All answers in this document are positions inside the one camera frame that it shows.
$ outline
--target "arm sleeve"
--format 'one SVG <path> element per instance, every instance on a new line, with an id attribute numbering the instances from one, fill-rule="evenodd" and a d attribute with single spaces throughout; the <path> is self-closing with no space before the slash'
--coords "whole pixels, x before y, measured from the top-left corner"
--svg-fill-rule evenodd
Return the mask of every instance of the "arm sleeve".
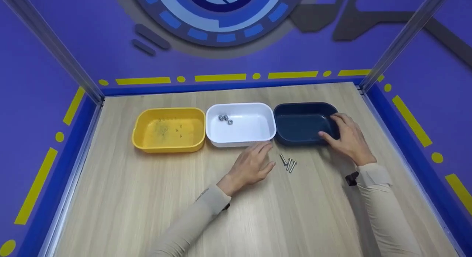
<path id="1" fill-rule="evenodd" d="M 421 256 L 420 246 L 392 189 L 387 170 L 376 164 L 359 166 L 357 185 L 383 257 Z"/>
<path id="2" fill-rule="evenodd" d="M 204 190 L 184 214 L 160 235 L 150 256 L 180 257 L 184 255 L 230 200 L 231 197 L 216 185 Z"/>

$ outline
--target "wooden table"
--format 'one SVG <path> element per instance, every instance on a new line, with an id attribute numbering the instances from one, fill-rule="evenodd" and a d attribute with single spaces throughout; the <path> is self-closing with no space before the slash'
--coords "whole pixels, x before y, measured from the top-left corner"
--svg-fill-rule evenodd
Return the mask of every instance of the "wooden table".
<path id="1" fill-rule="evenodd" d="M 328 102 L 352 116 L 388 168 L 424 256 L 456 255 L 355 86 L 339 83 L 107 98 L 56 256 L 146 256 L 155 239 L 231 168 L 241 148 L 217 149 L 207 141 L 196 153 L 142 153 L 131 143 L 137 116 L 149 108 L 206 111 L 241 102 L 272 108 Z M 298 161 L 292 174 L 279 153 Z M 268 178 L 237 194 L 188 256 L 379 256 L 359 191 L 344 181 L 354 171 L 351 161 L 328 147 L 276 144 L 269 156 L 278 164 Z"/>

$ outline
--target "yellow dash stripe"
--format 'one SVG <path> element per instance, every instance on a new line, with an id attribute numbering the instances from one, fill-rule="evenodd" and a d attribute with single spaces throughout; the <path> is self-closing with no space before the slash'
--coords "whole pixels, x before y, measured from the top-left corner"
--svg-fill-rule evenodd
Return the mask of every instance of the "yellow dash stripe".
<path id="1" fill-rule="evenodd" d="M 195 82 L 246 80 L 246 74 L 210 74 L 195 76 Z"/>
<path id="2" fill-rule="evenodd" d="M 27 198 L 23 202 L 23 205 L 18 212 L 17 218 L 15 220 L 15 224 L 17 225 L 25 225 L 28 221 L 28 218 L 31 214 L 31 211 L 38 199 L 39 193 L 41 192 L 42 186 L 48 177 L 49 171 L 51 170 L 52 163 L 56 159 L 57 150 L 54 148 L 49 148 L 46 157 L 42 161 L 41 168 L 39 168 L 38 174 L 34 179 L 30 191 L 28 192 Z"/>
<path id="3" fill-rule="evenodd" d="M 359 69 L 359 70 L 341 70 L 337 76 L 339 77 L 352 77 L 352 76 L 366 76 L 371 72 L 370 69 Z"/>
<path id="4" fill-rule="evenodd" d="M 457 197 L 464 204 L 469 214 L 472 215 L 472 196 L 462 184 L 461 180 L 459 180 L 455 174 L 447 175 L 445 180 L 451 185 L 452 190 L 454 190 Z"/>
<path id="5" fill-rule="evenodd" d="M 76 95 L 70 103 L 66 115 L 62 120 L 65 124 L 70 125 L 72 123 L 72 120 L 74 119 L 74 116 L 77 112 L 77 109 L 79 108 L 80 102 L 82 101 L 82 97 L 84 96 L 85 92 L 86 91 L 82 87 L 79 87 L 79 89 L 77 89 Z"/>
<path id="6" fill-rule="evenodd" d="M 403 103 L 402 99 L 398 95 L 396 95 L 392 99 L 393 104 L 395 104 L 396 108 L 400 112 L 400 114 L 403 116 L 405 119 L 406 123 L 410 126 L 411 130 L 413 133 L 416 135 L 420 143 L 423 145 L 423 147 L 431 145 L 433 142 L 431 139 L 428 137 L 426 132 L 423 130 L 421 125 L 416 121 L 415 117 L 411 113 L 411 111 L 406 107 L 405 103 Z"/>
<path id="7" fill-rule="evenodd" d="M 269 73 L 268 79 L 316 77 L 318 71 Z"/>
<path id="8" fill-rule="evenodd" d="M 119 86 L 128 84 L 169 84 L 170 77 L 143 77 L 143 78 L 123 78 L 115 79 Z"/>

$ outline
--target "right hand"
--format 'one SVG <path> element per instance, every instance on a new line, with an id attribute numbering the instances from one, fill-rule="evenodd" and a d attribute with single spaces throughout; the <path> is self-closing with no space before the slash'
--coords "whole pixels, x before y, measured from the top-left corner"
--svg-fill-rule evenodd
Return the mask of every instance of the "right hand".
<path id="1" fill-rule="evenodd" d="M 319 132 L 319 136 L 325 139 L 332 148 L 349 156 L 357 166 L 377 162 L 359 125 L 351 117 L 340 113 L 333 114 L 330 117 L 337 123 L 341 138 L 335 140 L 325 132 Z"/>
<path id="2" fill-rule="evenodd" d="M 217 186 L 226 195 L 232 196 L 244 186 L 264 180 L 275 166 L 274 161 L 267 164 L 264 161 L 272 147 L 270 142 L 259 142 L 246 148 Z"/>

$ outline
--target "bolt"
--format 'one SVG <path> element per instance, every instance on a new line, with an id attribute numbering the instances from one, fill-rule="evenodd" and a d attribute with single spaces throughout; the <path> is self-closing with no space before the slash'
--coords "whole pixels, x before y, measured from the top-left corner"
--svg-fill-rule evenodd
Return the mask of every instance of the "bolt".
<path id="1" fill-rule="evenodd" d="M 288 171 L 288 169 L 290 168 L 290 165 L 292 164 L 292 161 L 293 161 L 292 158 L 288 158 L 287 171 Z"/>
<path id="2" fill-rule="evenodd" d="M 289 173 L 292 173 L 292 171 L 294 171 L 295 165 L 296 165 L 296 161 L 294 160 L 294 162 L 292 163 L 292 167 L 290 168 Z"/>
<path id="3" fill-rule="evenodd" d="M 284 164 L 284 166 L 288 166 L 288 163 L 287 161 L 285 160 L 284 156 L 282 155 L 282 153 L 279 154 L 280 156 L 280 159 L 282 160 L 282 163 Z"/>

